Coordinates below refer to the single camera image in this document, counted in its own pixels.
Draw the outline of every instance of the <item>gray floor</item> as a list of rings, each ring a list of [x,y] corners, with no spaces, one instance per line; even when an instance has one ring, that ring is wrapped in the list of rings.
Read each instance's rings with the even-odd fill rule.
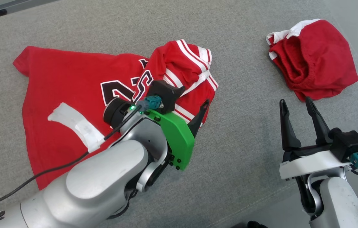
[[[55,0],[31,0],[17,6],[9,7],[7,10],[8,13],[13,13],[52,1]],[[341,32],[358,54],[358,0],[328,0],[327,4],[342,27]],[[348,181],[358,196],[358,177],[349,173]],[[240,217],[240,222],[247,223],[250,220],[261,222],[269,228],[309,227],[309,216],[302,211],[298,195],[293,195],[269,208]]]

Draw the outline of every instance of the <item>gray fabric surface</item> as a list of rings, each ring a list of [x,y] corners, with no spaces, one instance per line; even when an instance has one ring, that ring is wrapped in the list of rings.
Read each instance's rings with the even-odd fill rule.
[[[185,39],[213,53],[219,84],[185,172],[168,168],[120,218],[100,227],[223,227],[297,191],[280,180],[279,100],[286,99],[303,145],[311,118],[268,57],[265,36],[304,19],[334,23],[321,0],[61,0],[0,18],[0,196],[32,175],[21,109],[28,78],[12,62],[27,45],[150,56]],[[358,59],[355,56],[358,72]],[[316,102],[330,128],[358,131],[358,82]],[[31,183],[0,208],[37,191]]]

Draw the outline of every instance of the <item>silver robotic arm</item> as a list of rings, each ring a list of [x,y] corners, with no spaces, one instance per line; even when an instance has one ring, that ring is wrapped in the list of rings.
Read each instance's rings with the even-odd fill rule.
[[[145,192],[169,163],[159,124],[136,113],[108,149],[80,162],[45,189],[0,211],[0,228],[93,228]]]
[[[301,147],[289,121],[289,110],[280,101],[280,121],[284,155],[279,173],[282,179],[295,179],[304,211],[312,228],[358,227],[358,198],[345,173],[358,165],[358,133],[329,130],[310,98],[309,115],[317,135],[316,145]]]

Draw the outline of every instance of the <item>folded red cloth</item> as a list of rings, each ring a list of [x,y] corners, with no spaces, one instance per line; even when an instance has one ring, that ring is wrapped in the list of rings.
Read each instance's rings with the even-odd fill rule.
[[[301,101],[333,97],[358,81],[347,40],[325,20],[301,21],[266,40],[270,58]]]

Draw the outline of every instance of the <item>black screw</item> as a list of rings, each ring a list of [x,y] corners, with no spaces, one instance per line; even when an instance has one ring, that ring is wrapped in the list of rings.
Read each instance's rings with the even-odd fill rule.
[[[4,216],[5,211],[0,211],[0,217]]]

